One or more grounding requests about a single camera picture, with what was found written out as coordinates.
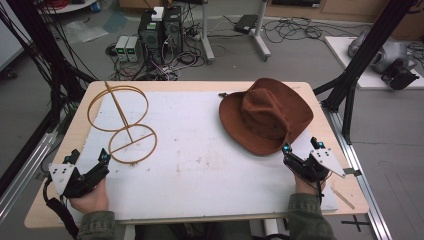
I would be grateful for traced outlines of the white floor board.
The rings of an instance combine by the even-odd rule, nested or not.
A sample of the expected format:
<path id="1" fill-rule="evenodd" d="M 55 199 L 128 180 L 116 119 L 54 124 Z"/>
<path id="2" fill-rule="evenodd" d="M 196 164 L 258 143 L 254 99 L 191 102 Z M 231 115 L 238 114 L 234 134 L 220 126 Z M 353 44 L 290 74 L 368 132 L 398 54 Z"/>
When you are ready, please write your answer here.
<path id="1" fill-rule="evenodd" d="M 348 55 L 348 47 L 354 40 L 354 37 L 326 36 L 324 40 L 341 66 L 346 68 L 351 61 L 351 57 Z M 417 75 L 418 79 L 408 85 L 406 90 L 424 90 L 424 77 L 415 69 L 411 73 Z M 390 87 L 381 79 L 381 75 L 376 73 L 371 67 L 367 67 L 361 75 L 357 83 L 357 88 L 361 90 L 390 90 Z"/>

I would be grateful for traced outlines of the grey shell object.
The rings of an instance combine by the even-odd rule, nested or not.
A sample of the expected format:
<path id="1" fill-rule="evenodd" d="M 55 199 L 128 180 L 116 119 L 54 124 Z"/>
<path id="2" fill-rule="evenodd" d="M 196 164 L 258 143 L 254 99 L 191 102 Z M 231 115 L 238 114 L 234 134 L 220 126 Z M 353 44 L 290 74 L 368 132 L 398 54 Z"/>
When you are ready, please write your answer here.
<path id="1" fill-rule="evenodd" d="M 353 57 L 356 54 L 367 35 L 368 31 L 364 30 L 350 43 L 348 47 L 349 57 Z M 402 66 L 407 70 L 412 70 L 417 65 L 417 61 L 414 59 L 413 53 L 407 49 L 407 46 L 404 43 L 389 38 L 371 60 L 369 66 L 375 72 L 383 73 L 396 60 L 399 60 L 402 63 Z"/>

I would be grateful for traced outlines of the black computer tower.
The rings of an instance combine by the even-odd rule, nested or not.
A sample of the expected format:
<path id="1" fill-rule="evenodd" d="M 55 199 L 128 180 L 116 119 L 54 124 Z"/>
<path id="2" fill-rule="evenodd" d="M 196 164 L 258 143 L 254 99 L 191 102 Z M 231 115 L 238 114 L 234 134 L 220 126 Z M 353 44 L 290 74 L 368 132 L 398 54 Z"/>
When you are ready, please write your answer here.
<path id="1" fill-rule="evenodd" d="M 181 53 L 183 51 L 181 7 L 173 6 L 167 8 L 165 10 L 163 22 L 168 43 L 168 51 L 175 54 Z"/>
<path id="2" fill-rule="evenodd" d="M 164 42 L 164 28 L 161 21 L 153 21 L 153 9 L 146 10 L 140 20 L 138 35 L 141 44 L 145 47 L 144 54 L 148 55 L 156 64 L 162 63 L 161 49 Z"/>

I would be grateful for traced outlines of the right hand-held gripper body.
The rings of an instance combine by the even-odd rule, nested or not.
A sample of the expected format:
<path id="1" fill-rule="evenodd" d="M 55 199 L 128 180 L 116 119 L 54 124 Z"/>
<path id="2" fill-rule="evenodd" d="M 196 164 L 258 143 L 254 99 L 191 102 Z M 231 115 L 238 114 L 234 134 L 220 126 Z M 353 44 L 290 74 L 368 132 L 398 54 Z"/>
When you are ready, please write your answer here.
<path id="1" fill-rule="evenodd" d="M 344 178 L 346 174 L 331 149 L 312 150 L 306 159 L 294 154 L 284 155 L 284 164 L 308 182 L 324 181 L 331 173 Z"/>

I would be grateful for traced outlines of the black frame strut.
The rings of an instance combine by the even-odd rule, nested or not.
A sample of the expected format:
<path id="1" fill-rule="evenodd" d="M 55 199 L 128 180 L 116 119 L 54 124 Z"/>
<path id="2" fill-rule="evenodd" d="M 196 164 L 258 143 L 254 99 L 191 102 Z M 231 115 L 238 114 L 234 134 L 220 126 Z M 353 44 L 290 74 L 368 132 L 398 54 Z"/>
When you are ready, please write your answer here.
<path id="1" fill-rule="evenodd" d="M 313 90 L 315 95 L 331 90 L 321 105 L 332 113 L 337 112 L 342 101 L 345 101 L 341 133 L 349 145 L 351 145 L 350 133 L 355 91 L 359 78 L 414 5 L 415 0 L 389 0 L 341 75 Z"/>

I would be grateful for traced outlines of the teal sheet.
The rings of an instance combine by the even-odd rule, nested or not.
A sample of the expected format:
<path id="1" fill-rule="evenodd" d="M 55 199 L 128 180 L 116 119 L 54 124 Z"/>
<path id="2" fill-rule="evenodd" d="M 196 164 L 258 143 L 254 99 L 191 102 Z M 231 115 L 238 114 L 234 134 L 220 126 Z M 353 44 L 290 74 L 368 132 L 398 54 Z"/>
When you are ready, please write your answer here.
<path id="1" fill-rule="evenodd" d="M 115 33 L 122 29 L 128 19 L 121 12 L 113 12 L 103 25 L 103 29 L 108 33 Z"/>

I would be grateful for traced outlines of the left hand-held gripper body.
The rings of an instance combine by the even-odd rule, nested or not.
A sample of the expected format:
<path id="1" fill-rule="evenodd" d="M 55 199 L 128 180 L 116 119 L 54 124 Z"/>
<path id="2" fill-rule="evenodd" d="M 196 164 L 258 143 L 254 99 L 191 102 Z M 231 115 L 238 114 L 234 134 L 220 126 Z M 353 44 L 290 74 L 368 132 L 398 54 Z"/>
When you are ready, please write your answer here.
<path id="1" fill-rule="evenodd" d="M 80 198 L 92 192 L 109 173 L 108 164 L 98 163 L 85 174 L 71 163 L 50 164 L 49 173 L 56 192 L 66 198 Z"/>

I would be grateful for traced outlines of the round white table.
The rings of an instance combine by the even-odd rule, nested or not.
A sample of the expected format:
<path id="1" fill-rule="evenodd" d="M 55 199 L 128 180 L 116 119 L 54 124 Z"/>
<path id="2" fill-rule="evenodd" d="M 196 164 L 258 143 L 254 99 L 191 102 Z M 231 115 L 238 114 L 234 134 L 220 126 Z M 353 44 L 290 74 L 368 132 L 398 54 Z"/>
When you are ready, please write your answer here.
<path id="1" fill-rule="evenodd" d="M 36 8 L 43 14 L 62 14 L 90 7 L 98 0 L 40 0 Z"/>

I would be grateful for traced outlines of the flat black box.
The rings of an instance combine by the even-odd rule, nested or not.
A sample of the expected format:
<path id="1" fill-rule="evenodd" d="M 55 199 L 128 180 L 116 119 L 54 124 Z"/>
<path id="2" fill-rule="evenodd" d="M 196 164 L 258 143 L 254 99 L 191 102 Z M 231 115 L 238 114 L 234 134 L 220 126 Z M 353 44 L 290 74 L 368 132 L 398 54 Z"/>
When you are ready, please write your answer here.
<path id="1" fill-rule="evenodd" d="M 255 26 L 257 19 L 257 15 L 243 15 L 235 24 L 234 30 L 242 34 L 248 34 Z"/>

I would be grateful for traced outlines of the brown felt hat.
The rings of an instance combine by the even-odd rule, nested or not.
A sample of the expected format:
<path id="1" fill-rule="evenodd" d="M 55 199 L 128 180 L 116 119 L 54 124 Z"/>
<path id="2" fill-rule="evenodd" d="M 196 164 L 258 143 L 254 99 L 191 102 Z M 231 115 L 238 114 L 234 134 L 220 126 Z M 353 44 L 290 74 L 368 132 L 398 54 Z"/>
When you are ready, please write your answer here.
<path id="1" fill-rule="evenodd" d="M 281 81 L 260 78 L 246 91 L 227 94 L 219 105 L 225 131 L 258 156 L 293 143 L 314 118 L 307 102 Z"/>

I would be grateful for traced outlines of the aluminium rail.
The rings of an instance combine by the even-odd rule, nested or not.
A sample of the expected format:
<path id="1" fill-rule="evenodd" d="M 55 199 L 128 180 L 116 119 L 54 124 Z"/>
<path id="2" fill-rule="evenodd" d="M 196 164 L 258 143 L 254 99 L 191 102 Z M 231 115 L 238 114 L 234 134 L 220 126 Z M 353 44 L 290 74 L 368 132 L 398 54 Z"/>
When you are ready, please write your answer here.
<path id="1" fill-rule="evenodd" d="M 384 217 L 379 209 L 378 203 L 368 183 L 365 172 L 363 171 L 359 158 L 357 157 L 357 154 L 354 150 L 354 147 L 349 144 L 345 137 L 342 135 L 342 118 L 338 113 L 332 113 L 327 109 L 324 109 L 323 113 L 327 117 L 327 120 L 334 132 L 334 135 L 336 136 L 336 139 L 343 151 L 344 156 L 347 159 L 349 166 L 353 170 L 360 171 L 360 174 L 356 177 L 356 180 L 358 181 L 360 189 L 369 206 L 369 210 L 366 213 L 366 216 L 374 232 L 375 239 L 393 240 L 389 228 L 384 220 Z"/>
<path id="2" fill-rule="evenodd" d="M 5 193 L 0 197 L 0 225 L 6 220 L 12 208 L 22 195 L 31 178 L 40 167 L 42 160 L 52 148 L 57 139 L 57 132 L 45 133 L 24 158 L 25 162 Z"/>

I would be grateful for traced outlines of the clear plastic sheet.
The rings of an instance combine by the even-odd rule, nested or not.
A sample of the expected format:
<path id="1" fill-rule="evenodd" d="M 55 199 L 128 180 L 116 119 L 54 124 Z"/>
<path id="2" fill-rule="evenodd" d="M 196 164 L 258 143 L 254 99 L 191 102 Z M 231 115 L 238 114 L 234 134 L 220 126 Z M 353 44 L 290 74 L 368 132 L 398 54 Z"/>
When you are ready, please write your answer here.
<path id="1" fill-rule="evenodd" d="M 108 34 L 102 27 L 88 27 L 83 21 L 74 21 L 64 27 L 69 43 L 90 42 Z"/>

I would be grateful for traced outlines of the white foam mat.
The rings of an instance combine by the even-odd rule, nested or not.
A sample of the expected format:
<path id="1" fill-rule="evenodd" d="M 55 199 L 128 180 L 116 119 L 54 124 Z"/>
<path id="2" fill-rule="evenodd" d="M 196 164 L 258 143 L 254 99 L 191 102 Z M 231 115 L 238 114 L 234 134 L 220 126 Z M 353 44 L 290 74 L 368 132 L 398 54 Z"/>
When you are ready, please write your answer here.
<path id="1" fill-rule="evenodd" d="M 271 218 L 283 215 L 294 191 L 276 152 L 255 156 L 236 143 L 218 117 L 215 92 L 147 92 L 143 123 L 158 135 L 154 153 L 136 165 L 109 164 L 110 208 L 120 222 Z M 110 134 L 92 126 L 77 162 L 81 172 L 107 150 Z"/>

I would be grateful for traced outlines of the person's right hand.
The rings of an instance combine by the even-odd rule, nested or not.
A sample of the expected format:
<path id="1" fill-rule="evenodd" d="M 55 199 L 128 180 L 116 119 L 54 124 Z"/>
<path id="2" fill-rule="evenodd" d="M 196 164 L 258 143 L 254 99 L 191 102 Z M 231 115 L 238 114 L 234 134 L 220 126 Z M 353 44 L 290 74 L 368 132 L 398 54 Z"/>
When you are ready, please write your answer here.
<path id="1" fill-rule="evenodd" d="M 295 179 L 295 192 L 304 193 L 317 196 L 319 191 L 316 183 L 309 183 L 304 181 L 298 175 L 294 175 Z"/>

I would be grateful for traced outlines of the white table leg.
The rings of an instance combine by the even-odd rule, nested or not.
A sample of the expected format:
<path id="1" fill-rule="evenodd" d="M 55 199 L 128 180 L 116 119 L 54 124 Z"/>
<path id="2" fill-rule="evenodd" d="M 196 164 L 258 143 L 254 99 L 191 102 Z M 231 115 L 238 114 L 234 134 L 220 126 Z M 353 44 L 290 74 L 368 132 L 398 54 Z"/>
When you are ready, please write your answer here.
<path id="1" fill-rule="evenodd" d="M 263 26 L 263 21 L 265 17 L 266 7 L 267 7 L 268 0 L 260 0 L 260 5 L 258 9 L 258 19 L 256 23 L 256 27 L 254 30 L 251 31 L 253 38 L 255 42 L 257 43 L 262 55 L 263 60 L 267 61 L 268 58 L 271 56 L 271 52 L 268 49 L 267 45 L 265 44 L 264 40 L 261 36 L 261 30 Z"/>
<path id="2" fill-rule="evenodd" d="M 211 64 L 215 60 L 215 56 L 208 39 L 208 0 L 202 2 L 202 33 L 201 41 L 206 56 L 206 62 Z"/>

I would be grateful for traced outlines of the grey power supply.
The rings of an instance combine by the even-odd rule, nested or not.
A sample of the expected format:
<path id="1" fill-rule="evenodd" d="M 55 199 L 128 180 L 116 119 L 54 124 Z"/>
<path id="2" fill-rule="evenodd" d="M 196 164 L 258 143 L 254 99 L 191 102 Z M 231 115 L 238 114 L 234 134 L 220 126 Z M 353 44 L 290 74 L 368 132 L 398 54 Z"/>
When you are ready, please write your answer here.
<path id="1" fill-rule="evenodd" d="M 137 62 L 140 58 L 140 45 L 136 36 L 130 36 L 126 44 L 126 53 L 129 62 Z"/>
<path id="2" fill-rule="evenodd" d="M 126 54 L 126 44 L 128 40 L 129 40 L 128 36 L 120 36 L 115 45 L 115 50 L 116 50 L 118 59 L 121 62 L 126 62 L 128 60 L 128 57 Z"/>

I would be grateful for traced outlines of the person's left hand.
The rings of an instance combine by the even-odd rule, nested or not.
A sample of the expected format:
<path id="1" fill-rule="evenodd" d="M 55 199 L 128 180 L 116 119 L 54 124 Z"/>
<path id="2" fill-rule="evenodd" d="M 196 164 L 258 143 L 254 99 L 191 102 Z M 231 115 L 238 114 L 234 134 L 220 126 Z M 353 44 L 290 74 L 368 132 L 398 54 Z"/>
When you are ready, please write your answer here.
<path id="1" fill-rule="evenodd" d="M 80 198 L 70 198 L 71 206 L 83 214 L 109 209 L 106 179 L 102 179 L 94 190 Z"/>

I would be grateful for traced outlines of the black device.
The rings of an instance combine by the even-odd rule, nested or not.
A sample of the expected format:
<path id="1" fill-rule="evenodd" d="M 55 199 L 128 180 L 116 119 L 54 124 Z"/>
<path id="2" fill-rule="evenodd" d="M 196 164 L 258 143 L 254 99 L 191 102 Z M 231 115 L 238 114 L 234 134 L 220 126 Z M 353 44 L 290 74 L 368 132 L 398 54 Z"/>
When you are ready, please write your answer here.
<path id="1" fill-rule="evenodd" d="M 403 66 L 401 59 L 396 59 L 384 72 L 381 80 L 392 90 L 403 90 L 418 79 L 416 74 Z"/>

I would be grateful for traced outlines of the thin wooden stick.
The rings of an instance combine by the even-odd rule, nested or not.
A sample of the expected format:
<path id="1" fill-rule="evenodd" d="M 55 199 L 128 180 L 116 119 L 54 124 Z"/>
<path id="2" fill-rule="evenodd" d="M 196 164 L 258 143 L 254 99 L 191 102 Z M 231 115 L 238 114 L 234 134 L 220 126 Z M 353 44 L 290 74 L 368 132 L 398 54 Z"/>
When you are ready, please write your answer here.
<path id="1" fill-rule="evenodd" d="M 354 203 L 349 200 L 346 196 L 344 196 L 341 192 L 339 192 L 338 190 L 336 190 L 335 188 L 331 187 L 331 190 L 333 191 L 333 193 L 340 198 L 347 206 L 349 206 L 351 209 L 355 210 L 356 207 L 354 205 Z"/>

